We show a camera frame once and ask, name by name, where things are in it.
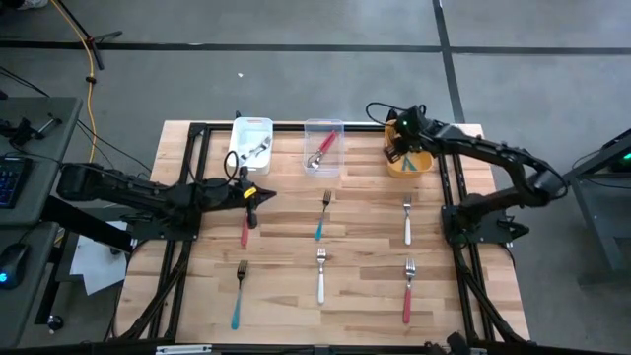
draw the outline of gray floor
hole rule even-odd
[[[67,0],[95,34],[120,40],[208,43],[439,43],[431,0]],[[625,0],[444,0],[452,45],[630,46]],[[0,37],[74,40],[53,7],[0,17]],[[364,105],[424,103],[454,121],[440,54],[326,52],[107,51],[94,108],[98,132],[151,164],[166,119],[336,117],[366,120]],[[631,56],[455,55],[464,115],[486,136],[528,148],[559,171],[629,127]],[[0,65],[54,96],[84,98],[85,54],[0,49]],[[0,78],[14,96],[34,93]],[[82,119],[88,122],[83,113]],[[85,161],[77,133],[67,161]],[[105,152],[117,168],[141,172]],[[498,186],[509,185],[495,172]],[[631,290],[582,290],[576,279],[604,268],[572,194],[545,209],[515,211],[531,233],[515,255],[533,340],[554,346],[631,352]],[[55,305],[68,325],[54,336],[30,327],[22,346],[103,337],[115,289],[93,297],[80,287]]]

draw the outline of white handle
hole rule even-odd
[[[317,278],[317,302],[324,304],[324,274],[320,274]]]
[[[412,232],[410,228],[410,216],[405,216],[405,244],[407,246],[412,244]]]

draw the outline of wooden table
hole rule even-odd
[[[152,180],[177,181],[189,123],[165,122]],[[469,135],[482,133],[477,124],[461,128]],[[224,175],[229,140],[230,132],[213,132],[207,177]],[[240,245],[244,210],[204,215],[188,266],[178,342],[421,345],[428,340],[445,343],[456,330],[463,333],[453,255],[439,222],[444,201],[438,168],[420,178],[392,178],[386,171],[382,134],[347,132],[344,144],[340,178],[306,177],[303,132],[274,133],[270,174],[251,179],[278,195],[258,208],[259,227],[250,231],[247,249]],[[462,164],[469,192],[495,190],[488,164],[467,157]],[[317,243],[314,233],[327,188],[333,198]],[[410,192],[412,245],[407,247],[401,201]],[[453,196],[457,201],[456,190]],[[318,247],[326,247],[329,255],[322,306],[316,300]],[[118,305],[118,332],[131,326],[155,294],[164,248],[164,242],[147,243],[131,260]],[[527,338],[509,256],[498,246],[480,245],[479,251],[490,299],[516,333]],[[408,256],[416,260],[417,276],[411,322],[405,325],[403,266]],[[231,330],[241,259],[249,260],[241,327]],[[168,300],[163,326],[170,305]],[[477,303],[471,306],[482,334]]]

